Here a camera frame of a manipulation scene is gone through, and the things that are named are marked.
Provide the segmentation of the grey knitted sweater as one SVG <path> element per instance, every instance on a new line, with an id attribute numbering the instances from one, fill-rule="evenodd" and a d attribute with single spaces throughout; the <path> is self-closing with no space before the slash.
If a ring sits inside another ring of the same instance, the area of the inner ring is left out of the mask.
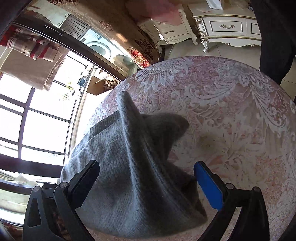
<path id="1" fill-rule="evenodd" d="M 166 237 L 204 224 L 195 177 L 168 161 L 188 122 L 177 114 L 141 114 L 126 91 L 117 105 L 83 137 L 61 172 L 61 181 L 70 181 L 90 160 L 99 163 L 99 176 L 77 211 L 82 222 L 129 239 Z"/>

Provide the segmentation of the pink floral lace tablecloth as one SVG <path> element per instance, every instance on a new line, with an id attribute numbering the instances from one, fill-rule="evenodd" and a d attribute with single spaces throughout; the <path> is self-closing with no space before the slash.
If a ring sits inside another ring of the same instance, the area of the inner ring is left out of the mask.
<path id="1" fill-rule="evenodd" d="M 204 161 L 224 182 L 262 190 L 271 240 L 295 215 L 295 104 L 259 70 L 231 59 L 190 56 L 144 68 L 97 98 L 89 126 L 129 92 L 141 113 L 176 113 L 188 123 L 169 160 L 192 174 Z"/>

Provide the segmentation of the cardboard box of nuts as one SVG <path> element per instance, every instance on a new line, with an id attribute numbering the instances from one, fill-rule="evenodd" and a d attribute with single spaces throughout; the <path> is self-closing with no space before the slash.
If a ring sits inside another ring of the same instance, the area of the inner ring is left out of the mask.
<path id="1" fill-rule="evenodd" d="M 117 80 L 114 80 L 113 78 L 111 80 L 108 80 L 99 79 L 95 76 L 92 76 L 86 92 L 93 95 L 99 95 L 114 89 L 115 87 L 117 87 L 118 84 L 119 82 Z"/>

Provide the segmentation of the hanging striped towels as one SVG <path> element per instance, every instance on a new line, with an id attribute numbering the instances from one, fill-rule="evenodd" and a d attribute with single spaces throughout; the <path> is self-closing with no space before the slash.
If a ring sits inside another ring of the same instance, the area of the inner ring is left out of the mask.
<path id="1" fill-rule="evenodd" d="M 46 91 L 69 53 L 63 46 L 16 25 L 5 32 L 1 46 L 10 51 L 1 72 Z"/>

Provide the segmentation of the white washing machine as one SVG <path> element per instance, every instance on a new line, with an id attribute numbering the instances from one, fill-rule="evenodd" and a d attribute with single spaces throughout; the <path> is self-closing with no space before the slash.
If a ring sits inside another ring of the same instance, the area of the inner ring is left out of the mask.
<path id="1" fill-rule="evenodd" d="M 117 46 L 92 29 L 81 37 L 80 42 L 118 67 L 130 69 L 134 65 L 134 62 Z"/>

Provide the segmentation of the cream ornate TV cabinet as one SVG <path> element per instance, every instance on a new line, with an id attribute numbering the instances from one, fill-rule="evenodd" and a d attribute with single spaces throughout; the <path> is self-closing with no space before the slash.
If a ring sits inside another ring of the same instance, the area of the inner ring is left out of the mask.
<path id="1" fill-rule="evenodd" d="M 203 45 L 219 42 L 232 47 L 261 46 L 261 33 L 247 1 L 224 1 L 223 9 L 212 9 L 206 1 L 188 5 Z"/>

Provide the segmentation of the standing man in black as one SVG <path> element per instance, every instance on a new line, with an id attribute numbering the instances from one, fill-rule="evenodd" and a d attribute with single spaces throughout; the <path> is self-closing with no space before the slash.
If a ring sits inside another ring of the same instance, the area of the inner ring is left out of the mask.
<path id="1" fill-rule="evenodd" d="M 295 57 L 295 1 L 251 1 L 261 33 L 260 71 L 277 84 Z"/>

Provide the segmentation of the cream ornate side table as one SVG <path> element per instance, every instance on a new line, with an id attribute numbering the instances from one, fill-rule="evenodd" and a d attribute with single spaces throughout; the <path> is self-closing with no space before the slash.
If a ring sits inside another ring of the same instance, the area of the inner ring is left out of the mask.
<path id="1" fill-rule="evenodd" d="M 161 45 L 177 44 L 187 39 L 192 39 L 193 44 L 198 45 L 197 36 L 192 31 L 183 6 L 179 4 L 177 8 L 177 20 L 181 22 L 178 25 L 154 19 L 138 23 L 138 27 L 149 35 L 160 54 L 163 51 Z"/>

